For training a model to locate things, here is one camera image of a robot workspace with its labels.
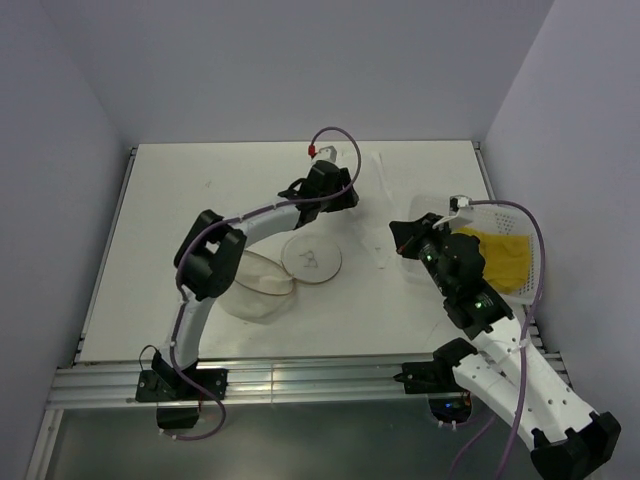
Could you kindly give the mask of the yellow bra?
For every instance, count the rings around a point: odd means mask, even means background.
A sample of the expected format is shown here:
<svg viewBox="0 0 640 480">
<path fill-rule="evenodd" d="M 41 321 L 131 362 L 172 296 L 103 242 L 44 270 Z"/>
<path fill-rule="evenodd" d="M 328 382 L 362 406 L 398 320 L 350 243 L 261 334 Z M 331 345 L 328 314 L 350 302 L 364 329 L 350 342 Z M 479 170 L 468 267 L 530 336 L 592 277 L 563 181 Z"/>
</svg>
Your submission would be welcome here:
<svg viewBox="0 0 640 480">
<path fill-rule="evenodd" d="M 531 266 L 528 236 L 489 234 L 463 227 L 457 233 L 479 239 L 484 278 L 498 292 L 512 294 L 526 285 Z"/>
</svg>

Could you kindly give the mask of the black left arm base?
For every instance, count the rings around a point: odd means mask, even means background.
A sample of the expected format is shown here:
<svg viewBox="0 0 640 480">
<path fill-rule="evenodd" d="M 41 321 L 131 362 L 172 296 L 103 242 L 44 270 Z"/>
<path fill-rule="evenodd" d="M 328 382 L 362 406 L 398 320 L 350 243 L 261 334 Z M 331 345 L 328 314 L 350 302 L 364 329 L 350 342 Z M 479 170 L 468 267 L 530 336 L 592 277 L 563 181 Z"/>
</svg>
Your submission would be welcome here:
<svg viewBox="0 0 640 480">
<path fill-rule="evenodd" d="M 195 441 L 218 433 L 226 422 L 226 407 L 222 403 L 226 395 L 229 371 L 225 368 L 200 369 L 198 363 L 184 371 L 176 371 L 159 352 L 151 360 L 149 368 L 143 368 L 138 378 L 135 401 L 155 403 L 156 424 L 164 434 L 177 440 Z M 214 402 L 221 417 L 209 432 L 186 434 L 200 419 L 203 403 Z"/>
</svg>

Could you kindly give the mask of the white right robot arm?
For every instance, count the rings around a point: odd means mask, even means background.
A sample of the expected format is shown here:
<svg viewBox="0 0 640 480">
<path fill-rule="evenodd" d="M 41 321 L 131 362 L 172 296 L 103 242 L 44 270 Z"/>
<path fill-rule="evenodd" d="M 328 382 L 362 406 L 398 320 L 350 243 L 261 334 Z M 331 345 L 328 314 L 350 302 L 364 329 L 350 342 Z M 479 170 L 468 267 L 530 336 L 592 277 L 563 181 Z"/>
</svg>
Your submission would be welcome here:
<svg viewBox="0 0 640 480">
<path fill-rule="evenodd" d="M 454 233 L 428 213 L 389 225 L 397 253 L 423 264 L 462 331 L 432 354 L 420 373 L 396 379 L 408 388 L 459 388 L 478 397 L 521 439 L 544 479 L 585 479 L 607 463 L 621 425 L 582 400 L 530 343 L 513 310 L 483 276 L 474 236 Z"/>
</svg>

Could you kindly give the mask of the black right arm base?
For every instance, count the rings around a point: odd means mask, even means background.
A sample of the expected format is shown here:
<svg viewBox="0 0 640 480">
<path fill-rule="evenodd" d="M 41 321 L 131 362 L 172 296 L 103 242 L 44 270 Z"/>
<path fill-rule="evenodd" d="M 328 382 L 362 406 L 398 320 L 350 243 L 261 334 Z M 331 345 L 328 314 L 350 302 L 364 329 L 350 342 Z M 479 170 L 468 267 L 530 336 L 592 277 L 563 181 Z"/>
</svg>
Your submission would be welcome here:
<svg viewBox="0 0 640 480">
<path fill-rule="evenodd" d="M 436 422 L 455 429 L 470 421 L 472 415 L 471 393 L 460 387 L 453 368 L 477 349 L 468 341 L 457 338 L 438 348 L 430 361 L 405 362 L 393 379 L 403 385 L 407 395 L 450 394 L 447 398 L 430 398 L 429 408 Z"/>
</svg>

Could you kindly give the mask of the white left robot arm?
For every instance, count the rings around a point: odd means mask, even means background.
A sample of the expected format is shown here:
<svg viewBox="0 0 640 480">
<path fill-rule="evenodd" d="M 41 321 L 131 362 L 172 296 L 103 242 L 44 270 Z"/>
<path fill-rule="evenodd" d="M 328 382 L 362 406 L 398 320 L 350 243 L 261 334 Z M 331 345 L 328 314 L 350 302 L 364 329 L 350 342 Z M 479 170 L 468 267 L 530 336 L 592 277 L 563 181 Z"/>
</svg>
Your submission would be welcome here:
<svg viewBox="0 0 640 480">
<path fill-rule="evenodd" d="M 355 207 L 359 197 L 354 183 L 360 170 L 357 165 L 350 173 L 346 167 L 318 160 L 306 177 L 248 213 L 225 218 L 211 210 L 201 212 L 174 258 L 181 303 L 166 343 L 152 360 L 164 393 L 183 399 L 193 391 L 195 375 L 190 368 L 198 362 L 204 327 L 214 303 L 236 279 L 246 248 L 297 230 L 321 213 Z"/>
</svg>

